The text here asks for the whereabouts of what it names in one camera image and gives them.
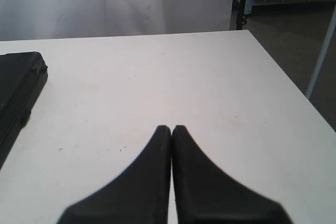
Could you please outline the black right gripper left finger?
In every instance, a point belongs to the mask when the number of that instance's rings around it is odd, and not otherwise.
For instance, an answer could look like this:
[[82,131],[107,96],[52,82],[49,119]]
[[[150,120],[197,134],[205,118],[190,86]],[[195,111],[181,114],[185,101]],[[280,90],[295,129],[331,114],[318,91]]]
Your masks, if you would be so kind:
[[167,223],[171,131],[160,125],[138,157],[113,181],[71,205],[59,223]]

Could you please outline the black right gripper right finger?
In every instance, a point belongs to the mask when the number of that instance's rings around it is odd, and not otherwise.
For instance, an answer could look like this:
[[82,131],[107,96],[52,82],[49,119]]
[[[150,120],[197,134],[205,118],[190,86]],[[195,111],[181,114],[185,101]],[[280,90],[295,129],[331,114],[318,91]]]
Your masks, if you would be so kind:
[[179,223],[289,223],[282,205],[231,178],[183,125],[172,133],[172,171]]

